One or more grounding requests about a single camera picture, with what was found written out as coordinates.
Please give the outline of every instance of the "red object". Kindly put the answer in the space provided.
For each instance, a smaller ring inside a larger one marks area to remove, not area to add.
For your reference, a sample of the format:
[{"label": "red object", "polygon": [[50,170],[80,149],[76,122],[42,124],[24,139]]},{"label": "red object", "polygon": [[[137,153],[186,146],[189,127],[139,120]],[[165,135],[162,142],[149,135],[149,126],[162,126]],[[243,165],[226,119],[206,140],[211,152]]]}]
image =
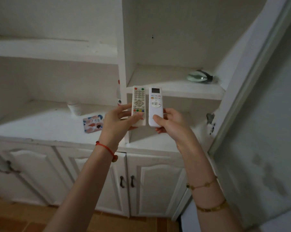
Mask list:
[{"label": "red object", "polygon": [[115,154],[112,152],[112,150],[110,150],[109,147],[107,147],[107,146],[105,146],[105,145],[99,143],[99,141],[96,141],[96,145],[95,145],[95,146],[97,146],[97,145],[100,145],[100,146],[106,148],[106,149],[110,152],[110,154],[113,156],[113,158],[112,158],[112,162],[116,162],[116,161],[118,160],[119,157],[118,157],[117,155],[115,155]]}]

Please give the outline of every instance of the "bracelet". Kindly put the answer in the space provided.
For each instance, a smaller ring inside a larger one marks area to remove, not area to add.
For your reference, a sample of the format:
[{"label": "bracelet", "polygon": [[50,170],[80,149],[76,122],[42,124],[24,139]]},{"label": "bracelet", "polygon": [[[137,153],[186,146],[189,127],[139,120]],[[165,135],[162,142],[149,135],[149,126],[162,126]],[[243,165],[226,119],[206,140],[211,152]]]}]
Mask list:
[{"label": "bracelet", "polygon": [[204,213],[209,213],[209,212],[217,212],[219,210],[222,210],[222,209],[228,207],[228,203],[227,203],[227,201],[225,199],[224,202],[221,203],[220,205],[218,205],[217,207],[213,207],[213,208],[201,208],[198,205],[196,205],[196,207],[197,207],[197,209],[199,211],[202,211]]},{"label": "bracelet", "polygon": [[116,161],[118,160],[119,157],[118,157],[117,155],[115,155],[115,154],[112,152],[112,150],[110,150],[109,147],[107,147],[107,146],[105,146],[105,145],[99,143],[99,141],[96,142],[96,145],[95,145],[95,146],[97,146],[97,145],[100,145],[100,146],[106,148],[106,149],[110,152],[110,154],[113,156],[113,158],[112,158],[112,162],[116,162]]},{"label": "bracelet", "polygon": [[194,190],[194,189],[198,189],[198,188],[201,188],[201,187],[210,187],[211,183],[215,182],[216,179],[217,179],[217,176],[215,176],[213,181],[206,182],[204,185],[198,186],[198,187],[194,187],[194,186],[191,186],[189,183],[186,183],[186,188],[190,188],[191,190]]}]

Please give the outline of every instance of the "person's right hand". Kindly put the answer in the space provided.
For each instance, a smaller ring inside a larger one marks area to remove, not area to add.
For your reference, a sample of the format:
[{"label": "person's right hand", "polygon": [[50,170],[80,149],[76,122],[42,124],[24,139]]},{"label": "person's right hand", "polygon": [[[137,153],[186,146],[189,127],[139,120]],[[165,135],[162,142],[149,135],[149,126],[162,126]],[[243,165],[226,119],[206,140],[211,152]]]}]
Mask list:
[{"label": "person's right hand", "polygon": [[168,133],[175,141],[178,149],[192,142],[198,142],[194,132],[186,123],[183,115],[173,108],[164,109],[164,118],[154,115],[154,121],[160,125],[160,128],[155,128],[158,134]]}]

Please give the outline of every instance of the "gold bracelet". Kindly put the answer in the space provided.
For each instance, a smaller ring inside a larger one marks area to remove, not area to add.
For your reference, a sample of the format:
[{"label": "gold bracelet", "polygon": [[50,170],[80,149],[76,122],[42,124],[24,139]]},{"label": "gold bracelet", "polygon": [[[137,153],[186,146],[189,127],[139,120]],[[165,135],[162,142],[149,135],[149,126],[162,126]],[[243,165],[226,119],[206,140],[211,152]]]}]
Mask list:
[{"label": "gold bracelet", "polygon": [[221,203],[220,205],[218,205],[217,207],[213,207],[213,208],[201,208],[198,205],[196,205],[197,209],[199,211],[205,212],[205,213],[209,213],[209,212],[217,212],[221,209],[224,209],[226,207],[228,207],[228,203],[226,201],[226,199],[224,200],[223,203]]},{"label": "gold bracelet", "polygon": [[186,183],[186,188],[190,188],[191,190],[194,190],[194,189],[198,189],[198,188],[201,188],[201,187],[210,187],[211,183],[215,182],[216,179],[217,179],[217,176],[215,176],[213,181],[206,182],[204,185],[198,186],[198,187],[194,187],[194,186],[191,186],[189,183]]}]

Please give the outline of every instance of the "remote control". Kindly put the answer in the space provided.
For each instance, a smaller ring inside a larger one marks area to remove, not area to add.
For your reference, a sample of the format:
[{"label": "remote control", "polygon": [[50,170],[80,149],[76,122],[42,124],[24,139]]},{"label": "remote control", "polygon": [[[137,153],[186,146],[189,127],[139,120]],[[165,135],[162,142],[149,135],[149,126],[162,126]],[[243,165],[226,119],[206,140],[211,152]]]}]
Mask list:
[{"label": "remote control", "polygon": [[153,116],[164,117],[162,88],[149,88],[149,125],[151,127],[160,127],[154,120]]},{"label": "remote control", "polygon": [[146,125],[146,91],[142,86],[133,86],[132,88],[132,115],[136,112],[143,112],[143,116],[133,126]]}]

